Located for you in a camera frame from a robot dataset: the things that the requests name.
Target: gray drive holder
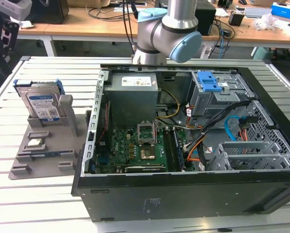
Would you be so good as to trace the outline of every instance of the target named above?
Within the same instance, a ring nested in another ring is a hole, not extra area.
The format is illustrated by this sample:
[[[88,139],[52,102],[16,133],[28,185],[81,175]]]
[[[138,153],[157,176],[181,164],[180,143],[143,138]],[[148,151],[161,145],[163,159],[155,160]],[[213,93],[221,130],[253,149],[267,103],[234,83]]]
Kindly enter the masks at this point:
[[[11,180],[73,175],[85,143],[85,115],[75,115],[72,95],[61,95],[59,107],[66,116],[44,123],[28,118],[28,127],[9,173]]]

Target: desk leg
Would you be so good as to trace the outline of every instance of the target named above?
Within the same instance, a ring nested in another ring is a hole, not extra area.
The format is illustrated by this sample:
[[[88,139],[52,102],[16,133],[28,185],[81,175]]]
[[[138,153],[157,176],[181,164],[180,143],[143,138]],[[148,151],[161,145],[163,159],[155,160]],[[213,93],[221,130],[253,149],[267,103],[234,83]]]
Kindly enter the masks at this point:
[[[255,56],[257,49],[258,49],[258,47],[254,47],[254,49],[253,49],[253,51],[251,53],[251,57]]]
[[[57,57],[57,53],[54,46],[54,41],[52,40],[50,35],[46,35],[41,37],[44,43],[44,47],[46,48],[47,54],[49,57]]]
[[[205,42],[200,58],[208,59],[215,42]]]

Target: motherboard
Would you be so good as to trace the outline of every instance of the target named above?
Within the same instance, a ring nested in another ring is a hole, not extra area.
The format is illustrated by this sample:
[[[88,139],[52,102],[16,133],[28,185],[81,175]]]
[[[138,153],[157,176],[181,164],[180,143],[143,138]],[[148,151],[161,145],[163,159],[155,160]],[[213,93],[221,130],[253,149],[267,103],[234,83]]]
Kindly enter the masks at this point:
[[[97,173],[167,172],[184,167],[183,130],[157,129],[153,124],[113,129],[110,152],[97,155]]]

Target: blue latch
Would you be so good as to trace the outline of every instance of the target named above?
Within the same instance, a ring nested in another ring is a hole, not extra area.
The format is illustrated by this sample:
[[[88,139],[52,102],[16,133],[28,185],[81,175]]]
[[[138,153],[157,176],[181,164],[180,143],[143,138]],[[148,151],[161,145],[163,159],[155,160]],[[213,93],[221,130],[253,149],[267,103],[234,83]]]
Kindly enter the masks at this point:
[[[222,88],[218,85],[217,79],[210,71],[198,71],[198,78],[206,92],[221,92]]]

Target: gray workbench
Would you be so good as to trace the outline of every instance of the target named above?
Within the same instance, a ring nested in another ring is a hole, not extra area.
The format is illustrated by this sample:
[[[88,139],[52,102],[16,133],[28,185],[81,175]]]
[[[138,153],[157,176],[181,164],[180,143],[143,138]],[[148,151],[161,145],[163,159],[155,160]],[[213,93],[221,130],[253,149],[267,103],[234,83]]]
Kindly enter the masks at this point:
[[[270,215],[93,223],[81,199],[70,195],[72,176],[8,179],[28,116],[24,103],[12,88],[13,79],[59,78],[66,93],[73,95],[75,113],[83,114],[92,106],[100,64],[129,62],[127,58],[32,57],[15,67],[0,88],[0,233],[191,233],[215,232],[217,228],[246,233],[290,233],[290,203]],[[272,65],[255,60],[214,59],[191,60],[188,64],[248,67],[290,119],[290,83]]]

